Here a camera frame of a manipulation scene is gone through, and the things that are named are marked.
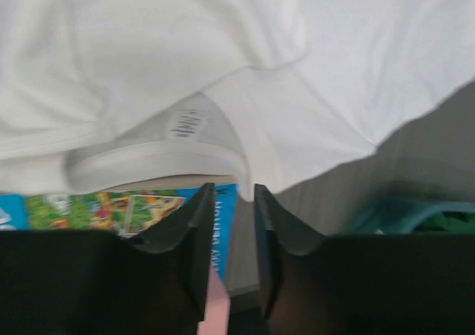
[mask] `teal container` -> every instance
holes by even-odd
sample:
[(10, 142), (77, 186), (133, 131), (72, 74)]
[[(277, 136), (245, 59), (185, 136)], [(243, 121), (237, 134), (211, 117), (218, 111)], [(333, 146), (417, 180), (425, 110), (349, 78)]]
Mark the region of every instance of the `teal container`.
[(421, 201), (387, 196), (367, 206), (347, 228), (352, 234), (408, 234), (422, 222), (441, 212), (475, 213), (475, 203)]

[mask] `pink object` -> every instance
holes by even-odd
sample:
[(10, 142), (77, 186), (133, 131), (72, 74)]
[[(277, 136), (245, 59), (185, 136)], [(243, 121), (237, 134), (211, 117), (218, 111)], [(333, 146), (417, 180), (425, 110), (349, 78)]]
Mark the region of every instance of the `pink object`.
[(198, 324), (198, 335), (226, 335), (230, 304), (224, 284), (210, 267), (205, 319)]

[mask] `gray surface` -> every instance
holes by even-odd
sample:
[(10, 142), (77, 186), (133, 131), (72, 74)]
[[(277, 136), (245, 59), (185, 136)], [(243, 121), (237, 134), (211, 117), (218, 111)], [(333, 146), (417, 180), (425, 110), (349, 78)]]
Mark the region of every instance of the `gray surface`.
[[(278, 195), (311, 227), (338, 232), (365, 204), (386, 194), (475, 201), (475, 84), (395, 132), (377, 153), (341, 165)], [(237, 205), (226, 286), (258, 288), (252, 205)]]

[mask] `white fabric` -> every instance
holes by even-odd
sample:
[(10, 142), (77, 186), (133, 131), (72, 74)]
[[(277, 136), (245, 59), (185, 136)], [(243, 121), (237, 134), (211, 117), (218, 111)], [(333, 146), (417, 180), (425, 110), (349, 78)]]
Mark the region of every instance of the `white fabric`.
[(38, 1), (7, 50), (0, 189), (92, 192), (189, 173), (234, 174), (247, 199), (253, 183), (280, 192), (374, 153), (475, 75), (475, 0), (303, 0), (310, 53), (234, 73), (301, 53), (298, 0), (191, 0), (204, 22), (169, 2), (160, 12), (179, 12), (177, 30), (153, 24), (154, 1), (128, 0), (130, 14), (107, 3), (119, 0), (72, 1), (84, 9), (69, 39), (45, 17), (71, 10), (51, 3), (41, 20)]

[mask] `shirt label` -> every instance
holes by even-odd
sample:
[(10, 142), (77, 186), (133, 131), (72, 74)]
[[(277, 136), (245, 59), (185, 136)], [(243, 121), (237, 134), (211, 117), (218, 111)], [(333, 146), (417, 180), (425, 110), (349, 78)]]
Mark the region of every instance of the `shirt label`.
[(176, 111), (168, 120), (167, 138), (196, 140), (208, 122), (205, 112), (196, 110)]

